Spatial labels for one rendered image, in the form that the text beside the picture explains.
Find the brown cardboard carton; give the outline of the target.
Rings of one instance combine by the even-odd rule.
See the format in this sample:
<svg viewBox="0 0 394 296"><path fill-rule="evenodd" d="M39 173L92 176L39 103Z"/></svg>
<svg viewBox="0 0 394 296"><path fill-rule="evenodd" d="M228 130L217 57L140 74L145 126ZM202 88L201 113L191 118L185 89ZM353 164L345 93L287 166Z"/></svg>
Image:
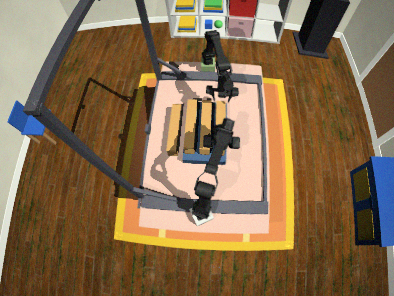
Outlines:
<svg viewBox="0 0 394 296"><path fill-rule="evenodd" d="M185 154L195 154L197 108L197 100L188 99L184 137Z"/></svg>
<svg viewBox="0 0 394 296"><path fill-rule="evenodd" d="M178 156L181 118L182 118L181 104L172 104L168 142L167 142L168 156Z"/></svg>
<svg viewBox="0 0 394 296"><path fill-rule="evenodd" d="M210 148L203 147L204 135L210 135L211 131L211 104L212 100L202 100L201 131L200 131L200 154L210 155Z"/></svg>
<svg viewBox="0 0 394 296"><path fill-rule="evenodd" d="M216 124L222 124L226 117L226 101L216 101Z"/></svg>

